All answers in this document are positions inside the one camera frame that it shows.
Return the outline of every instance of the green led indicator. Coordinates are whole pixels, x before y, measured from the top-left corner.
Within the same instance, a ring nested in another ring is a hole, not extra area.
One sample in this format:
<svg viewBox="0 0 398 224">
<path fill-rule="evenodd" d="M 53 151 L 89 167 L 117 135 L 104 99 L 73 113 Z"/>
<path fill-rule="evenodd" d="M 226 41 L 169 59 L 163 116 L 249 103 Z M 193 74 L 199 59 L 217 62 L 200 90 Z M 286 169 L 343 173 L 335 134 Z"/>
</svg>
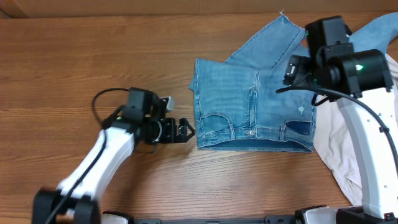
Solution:
<svg viewBox="0 0 398 224">
<path fill-rule="evenodd" d="M 362 65 L 355 65 L 355 68 L 357 71 L 362 70 L 363 66 Z"/>
</svg>

